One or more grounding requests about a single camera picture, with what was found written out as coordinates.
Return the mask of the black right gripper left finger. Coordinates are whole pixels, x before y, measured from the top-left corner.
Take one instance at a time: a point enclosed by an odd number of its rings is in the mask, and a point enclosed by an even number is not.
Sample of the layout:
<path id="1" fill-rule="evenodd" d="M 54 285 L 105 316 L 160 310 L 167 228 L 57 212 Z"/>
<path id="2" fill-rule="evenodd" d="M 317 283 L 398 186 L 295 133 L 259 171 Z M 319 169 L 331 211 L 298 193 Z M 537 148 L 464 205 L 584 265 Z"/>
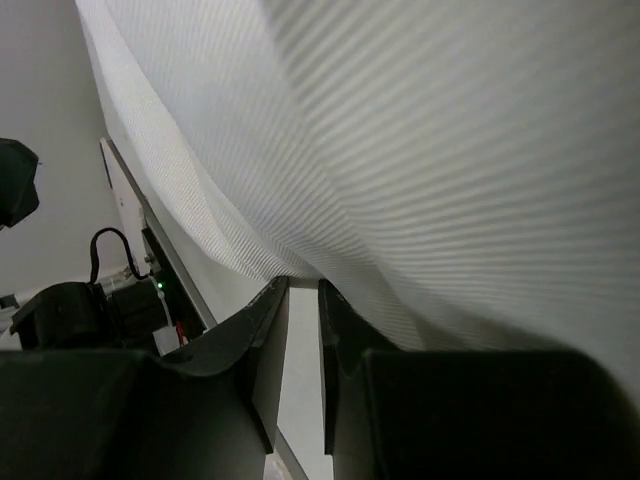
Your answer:
<path id="1" fill-rule="evenodd" d="M 158 357 L 1 355 L 5 479 L 259 479 L 274 451 L 289 281 Z"/>

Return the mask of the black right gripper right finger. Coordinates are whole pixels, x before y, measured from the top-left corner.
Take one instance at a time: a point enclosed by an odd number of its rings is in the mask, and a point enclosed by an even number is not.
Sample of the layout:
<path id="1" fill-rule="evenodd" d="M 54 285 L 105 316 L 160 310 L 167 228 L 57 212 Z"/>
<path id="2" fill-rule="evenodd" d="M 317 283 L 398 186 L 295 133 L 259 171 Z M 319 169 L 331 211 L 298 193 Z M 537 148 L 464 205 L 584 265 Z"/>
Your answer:
<path id="1" fill-rule="evenodd" d="M 639 418 L 571 350 L 404 351 L 318 286 L 338 479 L 635 479 Z"/>

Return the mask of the white pleated skirt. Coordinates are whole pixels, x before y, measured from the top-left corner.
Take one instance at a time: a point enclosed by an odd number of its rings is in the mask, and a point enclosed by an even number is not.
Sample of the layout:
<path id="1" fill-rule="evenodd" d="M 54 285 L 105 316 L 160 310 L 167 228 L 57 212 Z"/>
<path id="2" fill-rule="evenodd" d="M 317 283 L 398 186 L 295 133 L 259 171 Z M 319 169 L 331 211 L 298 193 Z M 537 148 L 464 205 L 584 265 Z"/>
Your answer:
<path id="1" fill-rule="evenodd" d="M 81 1 L 149 186 L 212 260 L 407 348 L 560 342 L 639 394 L 635 1 Z"/>

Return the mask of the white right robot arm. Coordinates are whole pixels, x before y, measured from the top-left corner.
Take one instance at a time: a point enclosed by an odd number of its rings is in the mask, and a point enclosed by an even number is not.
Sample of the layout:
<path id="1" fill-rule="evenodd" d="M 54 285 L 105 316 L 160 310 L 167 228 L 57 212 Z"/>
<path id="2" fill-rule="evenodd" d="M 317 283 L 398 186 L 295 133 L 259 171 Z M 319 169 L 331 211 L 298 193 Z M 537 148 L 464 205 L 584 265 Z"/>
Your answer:
<path id="1" fill-rule="evenodd" d="M 304 472 L 277 426 L 287 276 L 217 322 L 150 206 L 151 270 L 18 305 L 1 355 L 5 479 L 260 479 Z M 513 334 L 406 351 L 317 287 L 323 444 L 337 479 L 635 479 L 639 414 L 583 353 Z"/>

